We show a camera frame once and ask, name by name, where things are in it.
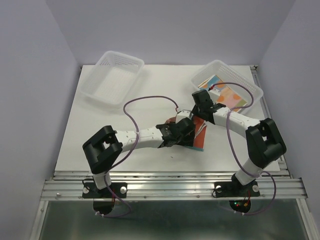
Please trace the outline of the brown orange bear towel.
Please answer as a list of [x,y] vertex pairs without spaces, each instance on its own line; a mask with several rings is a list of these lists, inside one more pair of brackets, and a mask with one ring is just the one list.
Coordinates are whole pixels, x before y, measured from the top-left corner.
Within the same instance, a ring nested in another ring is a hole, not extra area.
[[[191,120],[195,124],[195,137],[194,137],[194,142],[193,146],[182,146],[186,147],[189,149],[193,149],[196,151],[204,151],[205,148],[205,136],[206,136],[206,130],[207,130],[207,125],[205,121],[197,116],[192,116]],[[176,121],[176,117],[168,119],[166,123],[174,122]]]

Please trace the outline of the orange peach patterned towel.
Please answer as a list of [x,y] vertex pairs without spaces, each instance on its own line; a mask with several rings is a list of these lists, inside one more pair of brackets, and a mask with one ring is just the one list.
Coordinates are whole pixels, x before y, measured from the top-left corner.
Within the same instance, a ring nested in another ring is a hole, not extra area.
[[200,90],[204,89],[210,93],[219,91],[219,97],[213,96],[213,98],[216,99],[215,102],[226,105],[230,109],[234,107],[244,107],[247,105],[247,102],[229,87],[229,84],[222,84],[222,82],[223,81],[219,76],[212,75],[198,84],[197,87]]

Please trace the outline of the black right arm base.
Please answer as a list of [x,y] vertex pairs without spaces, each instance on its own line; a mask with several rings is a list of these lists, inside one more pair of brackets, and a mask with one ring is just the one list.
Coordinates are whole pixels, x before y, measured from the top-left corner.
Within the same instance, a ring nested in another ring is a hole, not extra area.
[[234,174],[230,181],[216,182],[211,195],[213,198],[241,198],[229,200],[229,205],[236,213],[247,214],[251,209],[251,198],[261,194],[255,180],[242,185]]

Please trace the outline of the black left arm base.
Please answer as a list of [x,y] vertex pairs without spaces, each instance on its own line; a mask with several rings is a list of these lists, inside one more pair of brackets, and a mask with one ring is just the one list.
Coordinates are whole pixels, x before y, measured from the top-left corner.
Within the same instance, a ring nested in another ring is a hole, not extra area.
[[98,189],[92,178],[85,178],[82,180],[82,198],[93,200],[93,210],[96,215],[107,218],[119,218],[130,213],[131,207],[128,203],[125,204],[128,207],[128,213],[120,213],[119,215],[112,215],[114,207],[116,206],[115,197],[117,195],[120,199],[127,197],[128,184],[126,182],[113,182],[111,183],[110,191],[108,188],[102,190]]

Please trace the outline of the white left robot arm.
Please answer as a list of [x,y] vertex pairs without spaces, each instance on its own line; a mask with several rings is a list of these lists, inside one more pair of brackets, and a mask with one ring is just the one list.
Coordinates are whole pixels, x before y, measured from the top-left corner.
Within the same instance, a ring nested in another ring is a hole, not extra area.
[[100,197],[111,193],[109,171],[120,154],[144,148],[185,146],[193,142],[195,130],[195,124],[188,117],[138,131],[116,131],[110,125],[102,127],[82,145],[93,174],[95,193]]

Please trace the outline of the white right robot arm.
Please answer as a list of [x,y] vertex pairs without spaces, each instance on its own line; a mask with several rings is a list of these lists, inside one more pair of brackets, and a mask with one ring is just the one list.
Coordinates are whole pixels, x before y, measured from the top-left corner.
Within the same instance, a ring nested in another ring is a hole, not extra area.
[[[250,118],[235,112],[221,103],[214,103],[207,90],[192,94],[194,107],[192,114],[214,125],[225,127],[231,152],[239,165],[239,170],[230,182],[231,192],[242,195],[248,184],[258,178],[273,161],[287,152],[281,133],[271,118],[264,120]],[[242,165],[236,156],[230,132],[233,131],[246,140],[248,160]]]

